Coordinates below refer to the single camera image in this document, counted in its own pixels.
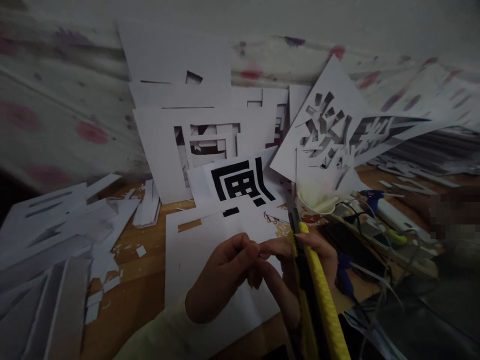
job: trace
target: black cable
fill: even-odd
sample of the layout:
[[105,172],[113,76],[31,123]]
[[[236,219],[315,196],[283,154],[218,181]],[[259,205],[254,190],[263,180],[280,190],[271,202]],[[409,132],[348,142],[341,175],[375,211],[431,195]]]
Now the black cable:
[[376,248],[373,247],[372,244],[370,244],[370,239],[368,237],[366,237],[363,233],[362,233],[362,229],[360,227],[360,215],[361,214],[366,214],[366,212],[356,212],[355,209],[348,203],[346,202],[341,202],[340,204],[344,204],[346,206],[348,206],[356,215],[356,228],[358,229],[358,232],[360,233],[361,237],[364,238],[366,241],[367,241],[367,245],[370,247],[370,249],[372,249],[375,254],[378,255],[378,257],[380,259],[382,259],[383,263],[385,264],[385,267],[388,269],[388,276],[390,277],[390,286],[394,286],[394,276],[393,276],[393,272],[392,272],[392,267],[390,266],[390,264],[388,263],[388,259],[385,258],[385,256],[383,254],[381,254]]

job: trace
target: purple stain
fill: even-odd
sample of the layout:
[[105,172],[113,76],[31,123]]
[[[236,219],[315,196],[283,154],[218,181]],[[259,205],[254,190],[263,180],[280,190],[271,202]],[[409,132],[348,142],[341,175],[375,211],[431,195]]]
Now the purple stain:
[[402,98],[402,96],[405,94],[405,91],[399,91],[396,94],[393,94],[386,102],[383,104],[381,107],[382,112],[388,111],[395,103]]
[[421,95],[416,95],[412,97],[411,100],[403,108],[403,111],[408,111],[411,108],[413,108],[420,101],[421,97],[422,97]]
[[62,45],[91,46],[94,44],[88,37],[78,31],[74,32],[70,29],[64,29],[63,27],[59,27],[58,31],[55,31],[54,37],[55,40]]
[[465,96],[459,103],[457,103],[453,108],[454,109],[457,109],[459,107],[461,107],[463,104],[465,104],[467,102],[468,99],[470,99],[472,97],[472,95],[467,95]]
[[297,37],[284,36],[285,42],[289,47],[298,48],[305,44],[305,39],[300,39]]

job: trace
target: finger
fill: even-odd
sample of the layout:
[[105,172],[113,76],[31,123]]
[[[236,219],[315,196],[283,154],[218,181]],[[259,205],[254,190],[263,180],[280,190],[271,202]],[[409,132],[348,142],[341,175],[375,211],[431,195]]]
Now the finger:
[[262,284],[262,274],[260,273],[260,270],[254,266],[250,267],[248,269],[248,285],[250,285],[251,288],[259,289],[260,285]]
[[280,308],[286,327],[290,330],[296,329],[300,323],[299,300],[268,261],[258,259],[256,266],[260,269],[268,289]]
[[237,279],[240,275],[245,273],[255,261],[259,259],[260,247],[256,242],[251,242],[246,248],[233,258],[225,267]]
[[265,259],[264,255],[275,255],[285,259],[292,257],[292,246],[290,245],[289,239],[286,237],[273,238],[264,241],[259,245],[263,259]]
[[318,256],[323,258],[337,258],[337,252],[323,237],[312,232],[295,234],[295,237],[302,244],[310,245]]
[[295,234],[299,242],[311,246],[318,254],[323,272],[330,287],[335,286],[339,261],[337,252],[324,238],[314,233]]
[[219,244],[215,251],[221,255],[220,263],[224,264],[233,260],[251,242],[249,236],[245,232],[241,232]]

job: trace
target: stack of paper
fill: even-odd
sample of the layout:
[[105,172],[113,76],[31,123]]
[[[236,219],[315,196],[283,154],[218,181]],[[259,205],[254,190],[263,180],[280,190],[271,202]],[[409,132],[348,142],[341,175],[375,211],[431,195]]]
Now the stack of paper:
[[145,183],[145,193],[143,201],[138,205],[133,218],[133,226],[137,229],[143,229],[157,225],[159,219],[160,206],[159,193],[153,180],[147,180]]
[[12,206],[0,229],[0,358],[79,356],[84,321],[96,318],[100,301],[86,304],[88,285],[118,270],[110,251],[139,204],[92,202],[119,178],[110,174]]

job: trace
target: paper scrap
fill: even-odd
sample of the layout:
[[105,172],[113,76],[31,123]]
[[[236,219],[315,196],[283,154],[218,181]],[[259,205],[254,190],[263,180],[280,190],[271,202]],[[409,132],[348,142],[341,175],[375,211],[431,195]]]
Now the paper scrap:
[[93,294],[92,296],[89,296],[88,299],[86,300],[86,307],[89,308],[93,304],[101,302],[103,296],[104,296],[103,290],[100,290],[99,292]]
[[143,255],[147,253],[145,250],[144,246],[140,246],[139,248],[136,249],[136,253],[138,254],[138,257],[141,258]]
[[100,308],[99,302],[88,307],[88,309],[86,310],[85,325],[90,324],[91,322],[97,319],[97,316],[99,315],[99,308]]
[[116,287],[118,284],[120,284],[120,277],[119,277],[119,276],[116,276],[116,277],[114,277],[112,280],[106,282],[106,283],[103,285],[103,292],[104,292],[104,293],[109,292],[109,291],[112,290],[114,287]]

